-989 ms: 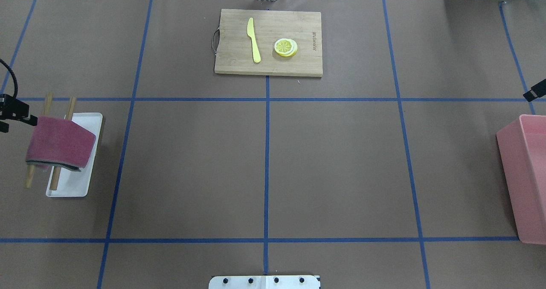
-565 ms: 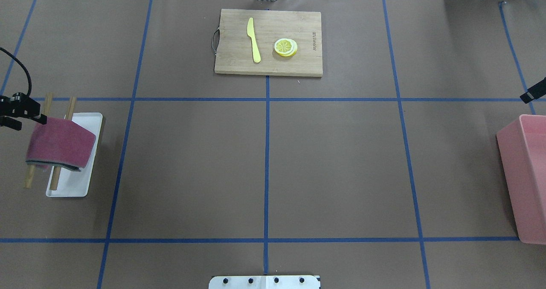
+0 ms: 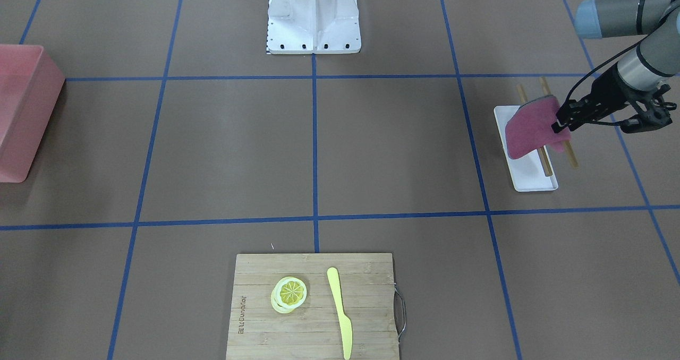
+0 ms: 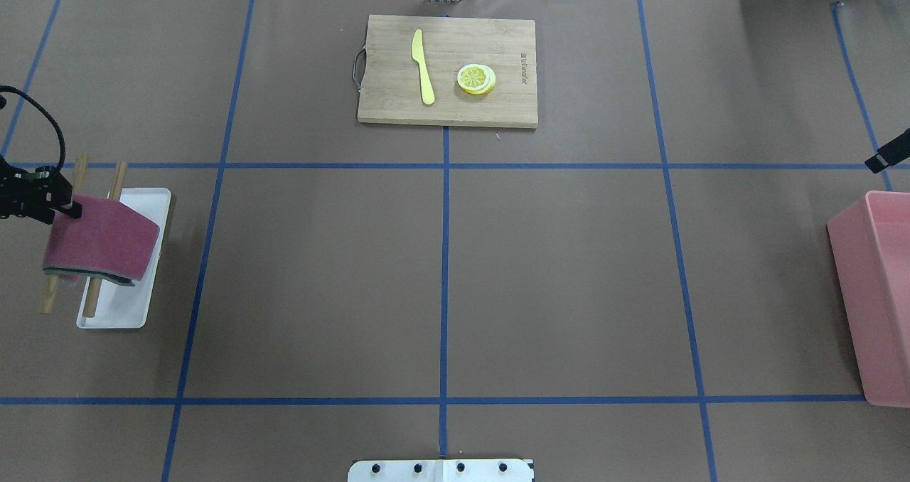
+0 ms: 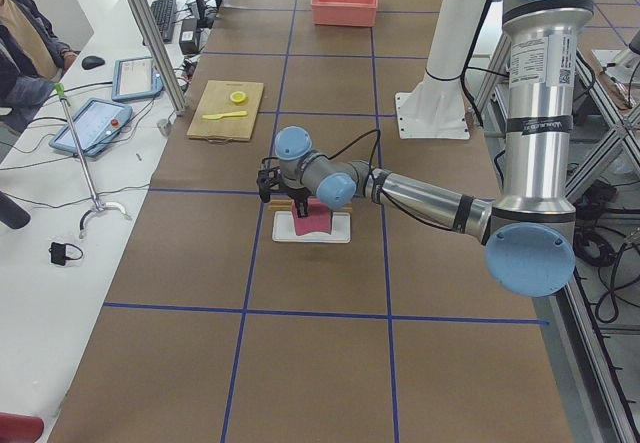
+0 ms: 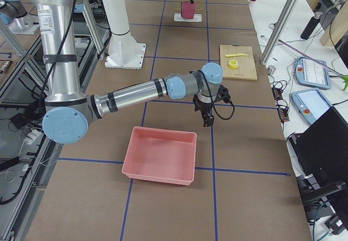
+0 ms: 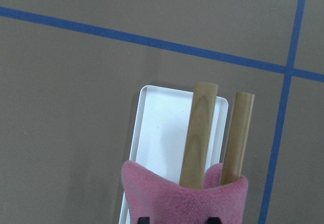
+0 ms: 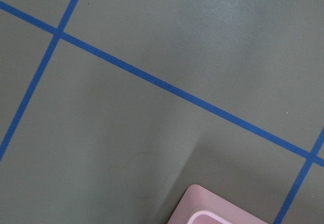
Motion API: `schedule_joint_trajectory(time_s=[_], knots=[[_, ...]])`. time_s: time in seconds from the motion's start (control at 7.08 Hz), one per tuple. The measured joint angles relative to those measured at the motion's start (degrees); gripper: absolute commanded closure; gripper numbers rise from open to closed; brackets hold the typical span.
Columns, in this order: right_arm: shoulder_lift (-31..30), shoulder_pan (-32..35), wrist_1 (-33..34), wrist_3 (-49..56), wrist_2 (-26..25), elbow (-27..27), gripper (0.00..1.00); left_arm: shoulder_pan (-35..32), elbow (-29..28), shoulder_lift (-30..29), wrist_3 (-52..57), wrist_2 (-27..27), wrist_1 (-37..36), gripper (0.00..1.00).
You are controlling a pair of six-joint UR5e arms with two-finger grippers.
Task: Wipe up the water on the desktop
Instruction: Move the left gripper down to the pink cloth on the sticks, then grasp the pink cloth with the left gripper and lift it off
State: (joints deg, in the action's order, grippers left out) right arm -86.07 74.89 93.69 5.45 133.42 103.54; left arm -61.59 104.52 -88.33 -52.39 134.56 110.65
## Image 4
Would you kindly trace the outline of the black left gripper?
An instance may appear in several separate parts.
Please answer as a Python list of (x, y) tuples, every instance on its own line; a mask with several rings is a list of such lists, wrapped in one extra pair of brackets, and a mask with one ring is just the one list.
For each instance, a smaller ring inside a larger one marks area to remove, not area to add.
[(1, 217), (32, 218), (53, 224), (56, 213), (82, 217), (82, 204), (73, 200), (73, 187), (55, 166), (29, 172), (1, 159)]

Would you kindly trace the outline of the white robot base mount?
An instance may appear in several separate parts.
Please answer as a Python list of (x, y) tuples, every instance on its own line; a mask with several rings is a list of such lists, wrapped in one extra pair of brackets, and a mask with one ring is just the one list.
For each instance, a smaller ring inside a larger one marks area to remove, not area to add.
[(362, 460), (348, 469), (348, 481), (534, 481), (525, 459)]

